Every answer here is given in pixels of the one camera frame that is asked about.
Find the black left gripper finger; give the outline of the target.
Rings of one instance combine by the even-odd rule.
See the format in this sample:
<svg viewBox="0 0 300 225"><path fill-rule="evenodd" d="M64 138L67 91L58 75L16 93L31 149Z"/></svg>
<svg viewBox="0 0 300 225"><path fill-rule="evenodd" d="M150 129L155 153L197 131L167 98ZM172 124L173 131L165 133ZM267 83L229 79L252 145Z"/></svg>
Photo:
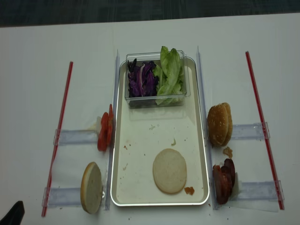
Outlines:
<svg viewBox="0 0 300 225"><path fill-rule="evenodd" d="M0 225L20 225L24 216L23 201L17 201L0 220Z"/></svg>

